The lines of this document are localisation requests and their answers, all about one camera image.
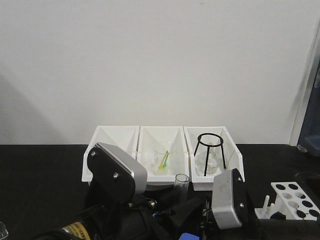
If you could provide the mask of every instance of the white container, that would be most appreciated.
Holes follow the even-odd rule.
[[[92,172],[88,169],[87,157],[96,143],[118,146],[134,159],[137,154],[139,126],[97,126],[83,155],[82,181],[91,182]]]
[[[155,162],[157,153],[165,153],[166,151],[170,153],[166,162],[166,172],[158,171],[159,162]],[[160,162],[164,156],[164,154],[160,155]],[[137,161],[148,172],[147,190],[158,190],[172,186],[177,174],[189,176],[188,151],[183,127],[141,126]]]
[[[222,137],[226,170],[238,169],[242,176],[243,181],[245,181],[242,154],[238,150],[236,144],[232,140],[225,126],[215,126],[215,127],[185,126],[183,128],[184,128],[187,149],[189,152],[191,181],[192,181],[193,189],[195,191],[212,191],[215,176],[221,174],[224,171],[223,164],[220,165],[220,167],[214,174],[207,174],[206,176],[204,176],[203,174],[200,174],[199,171],[196,170],[194,153],[198,143],[198,136],[204,133],[212,133]],[[220,142],[218,140],[219,139],[216,138],[217,142],[213,142],[212,144],[214,145],[219,144]],[[199,144],[196,155],[204,151],[207,152],[207,147]],[[221,155],[221,147],[215,147],[214,151],[215,152],[220,151],[220,155]]]

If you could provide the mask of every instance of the black cable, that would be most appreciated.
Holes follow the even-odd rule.
[[[43,232],[43,233],[40,233],[38,234],[37,236],[33,237],[31,240],[35,240],[35,239],[38,239],[38,238],[41,238],[41,237],[45,237],[45,236],[54,236],[54,235],[62,235],[63,237],[66,237],[70,240],[83,240],[82,238],[79,238],[75,235],[72,235],[62,229],[53,229],[53,230],[50,230],[50,231],[46,231],[46,232]]]
[[[148,212],[152,212],[150,209],[147,208],[135,208],[135,207],[128,207],[126,208],[127,210],[137,210],[137,211],[148,211]]]
[[[147,199],[147,200],[152,200],[152,201],[155,201],[155,202],[156,202],[156,200],[154,200],[153,198],[150,198],[150,197],[146,197],[145,199]]]
[[[205,214],[207,211],[211,210],[211,208],[207,208],[206,210],[203,211],[202,215]]]
[[[75,219],[75,218],[77,218],[77,217],[82,217],[82,214],[85,214],[85,213],[87,213],[88,211],[97,211],[97,210],[100,210],[100,209],[103,209],[103,208],[104,208],[104,206],[101,205],[101,204],[91,206],[91,207],[89,207],[89,208],[87,208],[87,209],[84,209],[84,210],[78,212],[78,213],[77,213],[76,215],[74,215],[71,219],[73,220],[73,219]]]

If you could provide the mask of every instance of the black table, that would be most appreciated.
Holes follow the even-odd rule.
[[[271,182],[294,181],[296,173],[320,174],[320,158],[282,144],[239,144],[245,184],[256,208],[274,201]],[[24,240],[68,224],[84,207],[89,186],[81,182],[86,145],[0,146],[0,222],[8,240]],[[194,196],[203,196],[193,192]]]

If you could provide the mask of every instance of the white wall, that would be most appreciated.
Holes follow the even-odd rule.
[[[96,125],[225,125],[289,143],[318,0],[2,0],[0,144]]]

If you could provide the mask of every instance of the bolt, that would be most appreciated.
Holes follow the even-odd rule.
[[[150,200],[147,202],[149,209],[155,209],[157,206],[157,201],[156,200]]]
[[[113,178],[114,178],[114,179],[119,178],[119,173],[115,172],[115,173],[113,174]]]

